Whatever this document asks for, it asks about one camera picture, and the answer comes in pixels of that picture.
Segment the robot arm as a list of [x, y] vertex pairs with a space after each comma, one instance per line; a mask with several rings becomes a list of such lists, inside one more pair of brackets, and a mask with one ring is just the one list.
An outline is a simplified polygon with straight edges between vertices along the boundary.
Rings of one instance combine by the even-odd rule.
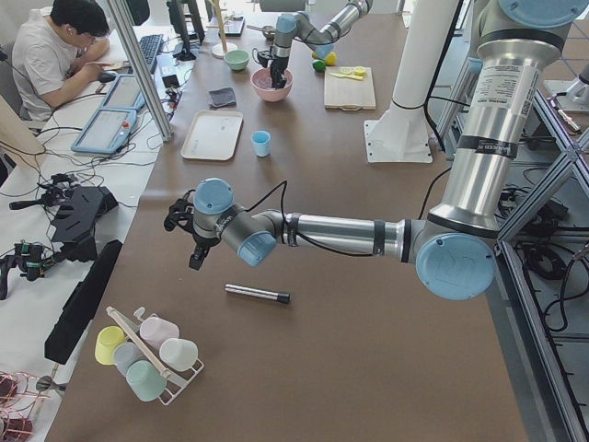
[[259, 1], [262, 12], [281, 12], [275, 23], [271, 48], [261, 56], [260, 63], [270, 69], [271, 86], [281, 89], [286, 85], [285, 70], [289, 64], [294, 40], [303, 42], [320, 58], [333, 50], [333, 44], [344, 36], [352, 25], [372, 9], [373, 1], [348, 1], [323, 27], [317, 28], [304, 10], [306, 1]]
[[[427, 143], [418, 147], [425, 127], [418, 116], [426, 107], [437, 68], [449, 45], [462, 1], [419, 1], [401, 56], [391, 105], [378, 120], [366, 121], [370, 162], [426, 162]], [[442, 201], [425, 220], [397, 223], [319, 215], [281, 209], [251, 211], [236, 202], [225, 180], [201, 181], [173, 203], [164, 221], [192, 235], [189, 266], [199, 270], [210, 248], [221, 241], [250, 266], [270, 255], [278, 242], [309, 244], [353, 257], [394, 256], [415, 264], [420, 281], [439, 297], [466, 300], [484, 293], [495, 274], [488, 242], [499, 227], [496, 205], [523, 134], [542, 72], [561, 57], [572, 22], [588, 1], [478, 1], [473, 17], [475, 61], [480, 72], [459, 136]], [[284, 88], [293, 42], [327, 55], [352, 25], [372, 10], [374, 1], [348, 1], [318, 29], [305, 12], [277, 18], [276, 35], [262, 67], [273, 87]]]

